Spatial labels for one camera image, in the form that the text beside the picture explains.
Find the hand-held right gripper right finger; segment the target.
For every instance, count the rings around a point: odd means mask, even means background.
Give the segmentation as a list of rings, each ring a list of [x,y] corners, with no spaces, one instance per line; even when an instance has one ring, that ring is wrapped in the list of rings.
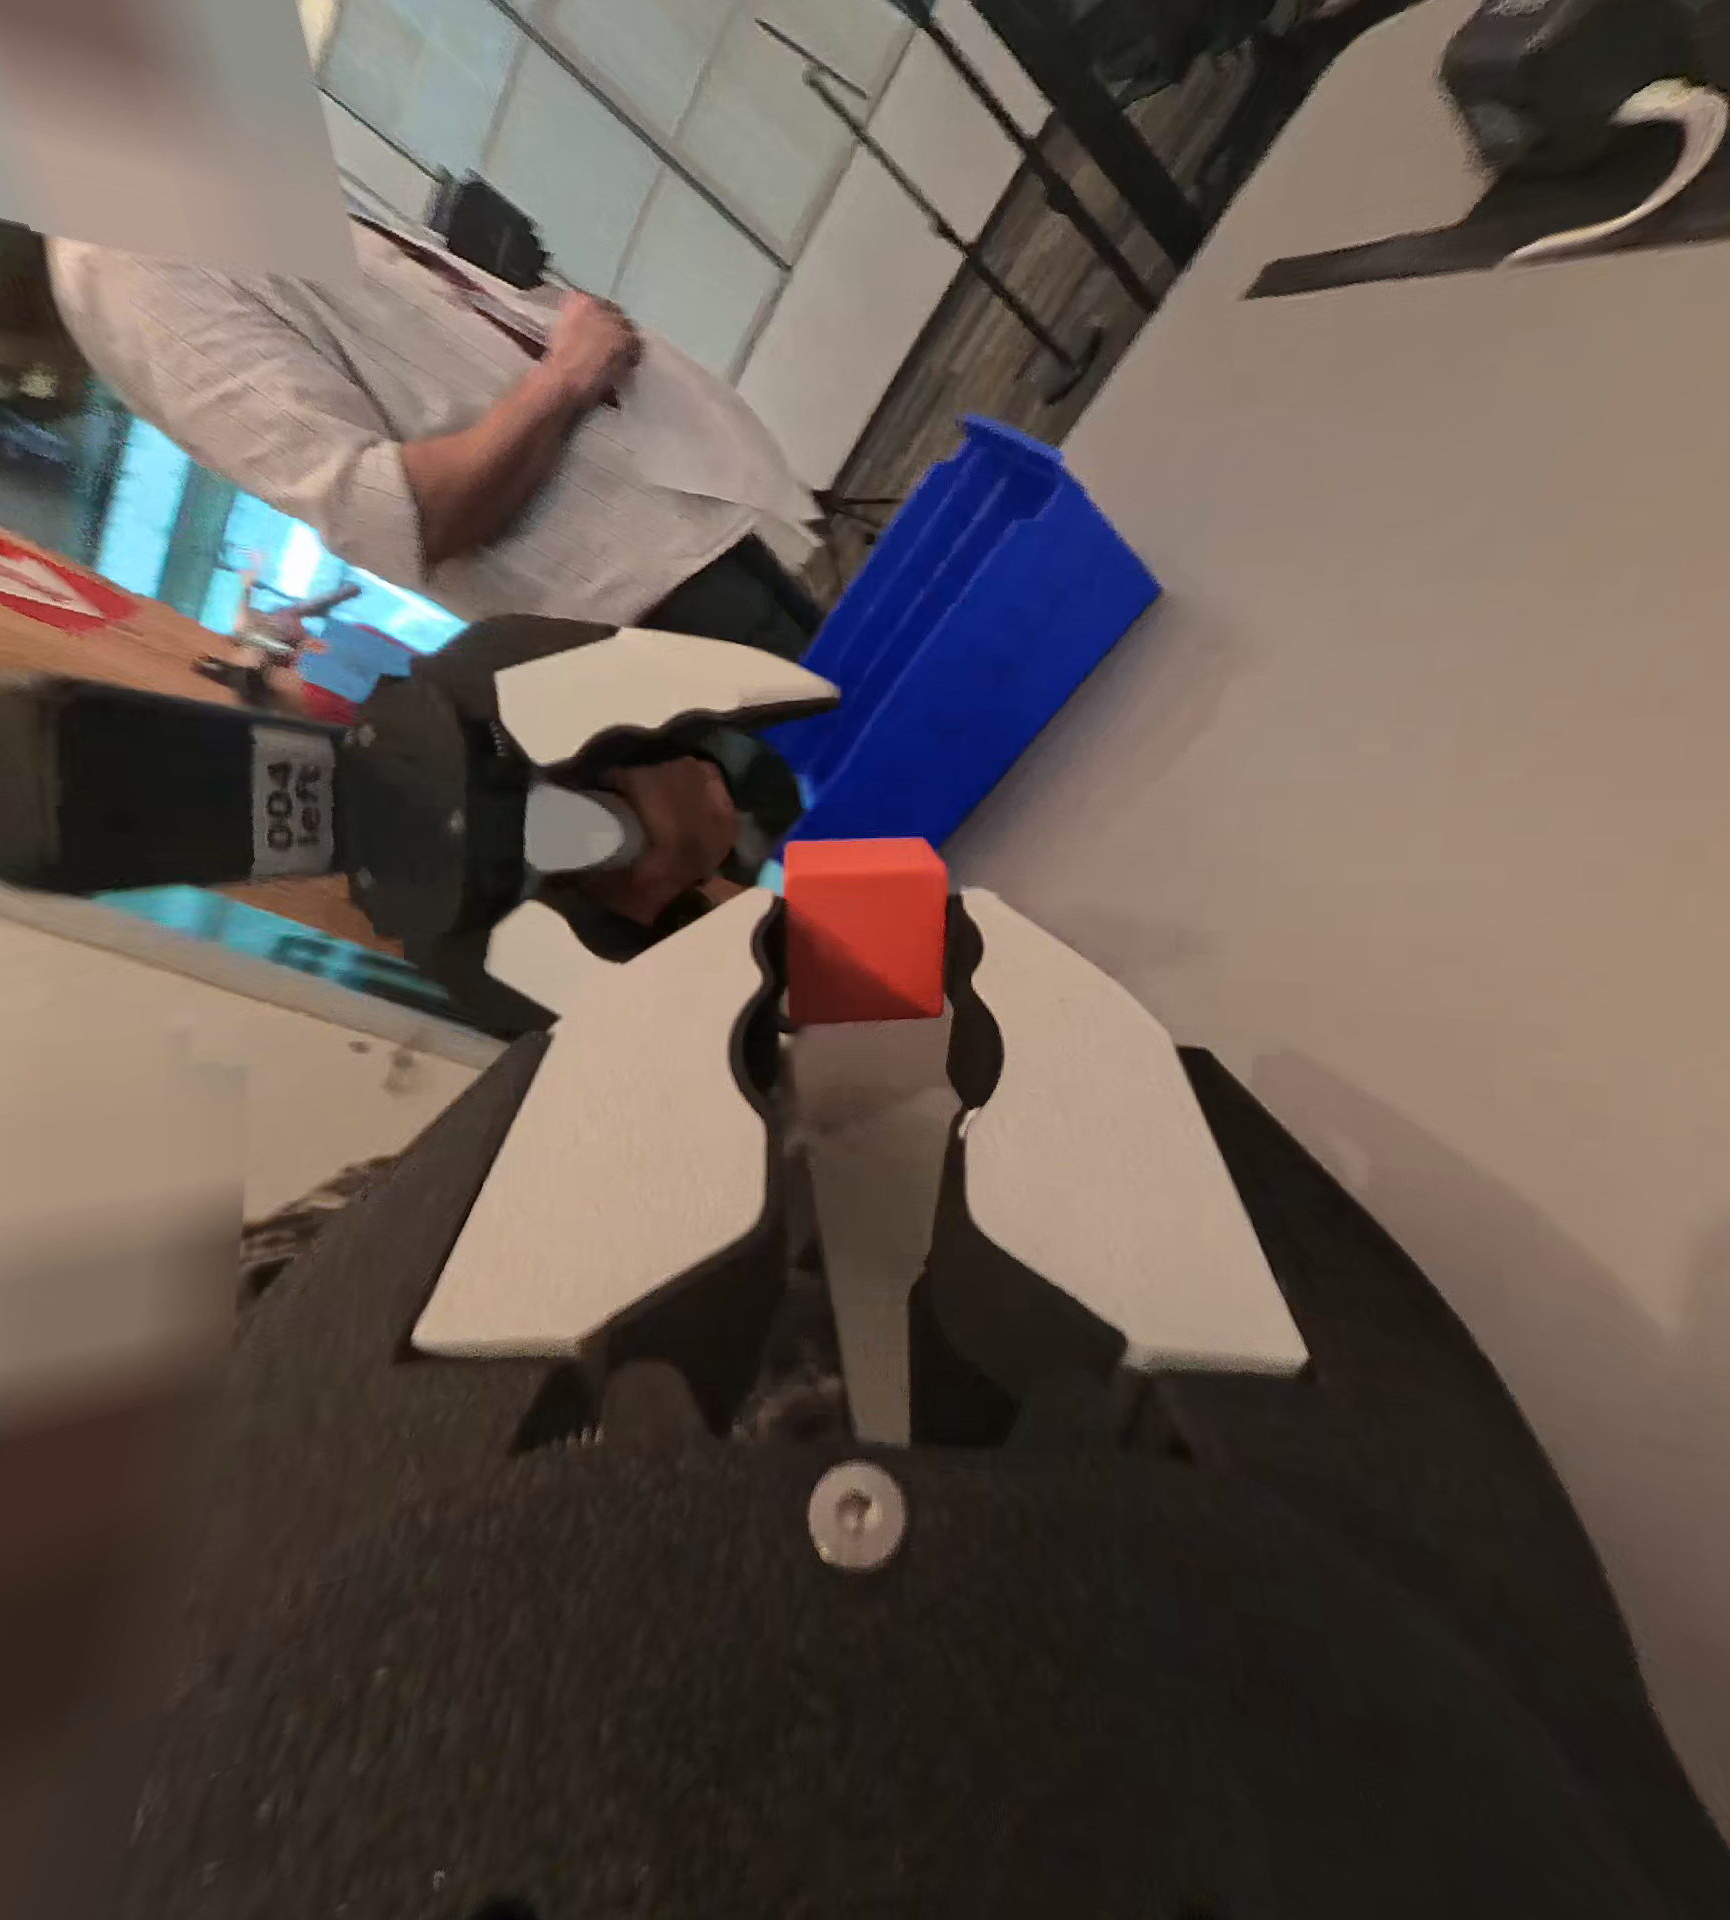
[[[1001,1443],[1078,1382],[1295,1379],[1310,1346],[1165,1023],[971,886],[948,915],[931,1442]]]

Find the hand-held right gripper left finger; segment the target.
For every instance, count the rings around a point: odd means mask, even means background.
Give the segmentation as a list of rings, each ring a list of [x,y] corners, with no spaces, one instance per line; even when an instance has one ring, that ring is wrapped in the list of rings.
[[[432,1359],[679,1373],[709,1430],[785,1286],[778,929],[746,887],[660,940],[612,1020],[546,1050],[411,1326]]]

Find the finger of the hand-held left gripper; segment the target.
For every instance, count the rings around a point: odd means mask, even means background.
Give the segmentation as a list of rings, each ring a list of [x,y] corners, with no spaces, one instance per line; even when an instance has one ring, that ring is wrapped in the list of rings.
[[[842,689],[756,646],[622,628],[494,674],[494,715],[537,770],[704,723],[759,732],[839,705]]]
[[[625,922],[589,900],[533,895],[489,929],[483,973],[512,1036],[544,1033],[563,1021],[609,1021],[637,964],[655,948],[655,932]]]

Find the red wooden cube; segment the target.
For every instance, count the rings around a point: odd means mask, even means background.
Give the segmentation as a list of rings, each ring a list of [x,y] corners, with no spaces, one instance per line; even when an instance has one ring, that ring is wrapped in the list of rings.
[[[798,1029],[945,1006],[948,869],[922,838],[796,838],[781,855],[783,1003]]]

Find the blue plastic bin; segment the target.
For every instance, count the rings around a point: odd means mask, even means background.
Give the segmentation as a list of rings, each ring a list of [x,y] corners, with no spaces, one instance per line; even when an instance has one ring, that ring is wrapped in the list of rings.
[[[963,415],[802,655],[838,703],[774,726],[785,840],[942,849],[1163,588],[1060,449]]]

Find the person's left hand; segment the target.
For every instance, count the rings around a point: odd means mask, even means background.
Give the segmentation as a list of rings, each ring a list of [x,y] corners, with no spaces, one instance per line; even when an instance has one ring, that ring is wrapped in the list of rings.
[[[634,814],[637,857],[575,880],[577,889],[612,914],[650,928],[678,901],[728,900],[736,886],[724,867],[737,841],[737,812],[720,767],[683,753],[625,763],[603,774],[601,789]]]

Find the red white sign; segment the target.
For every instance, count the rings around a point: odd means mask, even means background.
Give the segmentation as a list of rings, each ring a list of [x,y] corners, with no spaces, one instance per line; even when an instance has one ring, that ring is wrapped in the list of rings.
[[[129,619],[137,601],[104,576],[0,528],[0,608],[52,632],[82,635]]]

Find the black tripod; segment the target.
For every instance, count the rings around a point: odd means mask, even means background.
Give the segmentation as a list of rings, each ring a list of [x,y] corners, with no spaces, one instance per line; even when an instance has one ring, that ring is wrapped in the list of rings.
[[[772,17],[757,14],[754,17],[754,25],[761,35],[798,58],[802,65],[802,84],[810,95],[822,107],[825,107],[846,131],[852,134],[852,142],[877,163],[905,203],[915,208],[931,236],[956,253],[957,261],[971,273],[971,278],[1027,334],[1037,348],[1037,359],[1033,364],[1032,378],[1040,403],[1054,406],[1066,401],[1098,364],[1100,350],[1104,346],[1104,328],[1096,322],[1089,322],[1079,331],[1076,342],[1068,343],[1061,340],[1054,331],[1052,323],[1048,323],[1035,308],[1021,300],[1018,290],[995,272],[982,251],[982,243],[968,237],[950,221],[944,208],[927,195],[926,187],[889,151],[877,134],[870,129],[870,121],[864,116],[864,106],[870,103],[867,90],[846,75],[836,64],[817,53],[802,37],[783,30]],[[1070,191],[1068,181],[1043,161],[1043,151],[1037,140],[1021,131],[1019,124],[999,103],[997,95],[975,74],[971,64],[957,52],[954,44],[945,44],[944,33],[933,25],[933,22],[926,19],[924,30],[940,45],[940,50],[948,53],[948,64],[971,90],[973,98],[984,106],[988,116],[999,121],[999,129],[1005,131],[1012,145],[1027,163],[1027,171],[1043,180],[1045,195],[1063,212],[1081,213],[1083,203],[1078,202]]]

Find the black desk leg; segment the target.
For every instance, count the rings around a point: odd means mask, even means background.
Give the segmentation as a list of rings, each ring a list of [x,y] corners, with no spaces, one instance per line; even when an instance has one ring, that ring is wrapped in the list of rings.
[[[1076,136],[1167,263],[1187,270],[1207,223],[1100,80],[1098,61],[1070,22],[1066,3],[973,1],[971,9]]]

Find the black tape strip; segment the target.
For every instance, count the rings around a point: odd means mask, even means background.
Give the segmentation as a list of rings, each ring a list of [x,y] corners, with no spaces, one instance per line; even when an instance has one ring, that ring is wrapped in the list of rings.
[[[1486,273],[1540,239],[1611,219],[1638,203],[1646,187],[1659,183],[1666,167],[1666,148],[1639,142],[1583,171],[1503,175],[1450,225],[1273,258],[1251,278],[1243,298],[1277,300],[1361,284]],[[1718,155],[1670,203],[1585,243],[1581,253],[1655,251],[1722,239],[1730,239],[1730,155]]]

